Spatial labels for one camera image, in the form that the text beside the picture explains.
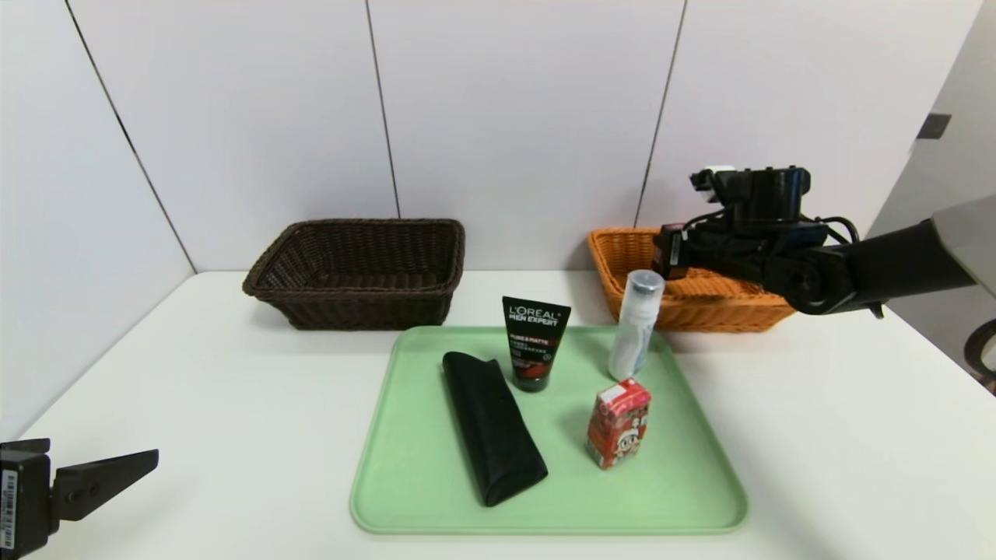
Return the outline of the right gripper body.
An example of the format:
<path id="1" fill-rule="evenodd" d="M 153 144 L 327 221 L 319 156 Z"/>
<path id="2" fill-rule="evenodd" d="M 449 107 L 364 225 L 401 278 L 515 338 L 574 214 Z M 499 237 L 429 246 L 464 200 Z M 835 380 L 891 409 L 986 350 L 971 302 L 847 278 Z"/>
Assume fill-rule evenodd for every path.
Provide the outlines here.
<path id="1" fill-rule="evenodd" d="M 666 280 L 682 279 L 694 268 L 715 271 L 735 242 L 713 227 L 665 224 L 652 236 L 651 270 Z"/>

